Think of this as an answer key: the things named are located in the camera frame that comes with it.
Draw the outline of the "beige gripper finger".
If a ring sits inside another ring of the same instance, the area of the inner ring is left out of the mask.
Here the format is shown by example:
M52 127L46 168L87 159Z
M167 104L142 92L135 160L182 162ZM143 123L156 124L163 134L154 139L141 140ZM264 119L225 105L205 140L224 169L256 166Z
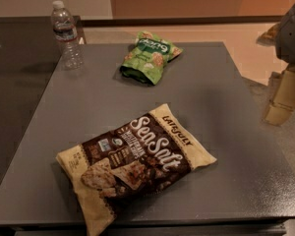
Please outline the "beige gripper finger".
M275 87L265 109L264 120L280 126L295 111L295 64L289 64L281 74L273 74L272 80Z

